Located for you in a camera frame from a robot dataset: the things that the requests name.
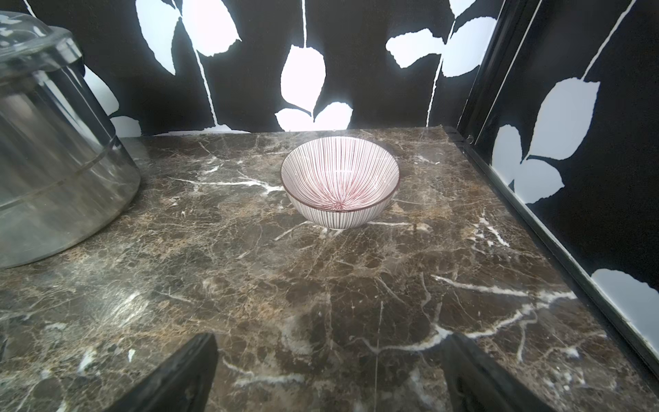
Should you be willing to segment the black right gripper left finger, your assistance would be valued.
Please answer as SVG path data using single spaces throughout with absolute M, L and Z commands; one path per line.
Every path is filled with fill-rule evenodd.
M 197 334 L 106 412 L 203 411 L 218 359 L 215 336 Z

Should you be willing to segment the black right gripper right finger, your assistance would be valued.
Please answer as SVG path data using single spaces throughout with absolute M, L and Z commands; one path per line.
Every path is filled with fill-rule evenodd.
M 553 409 L 461 333 L 443 340 L 441 363 L 455 411 Z

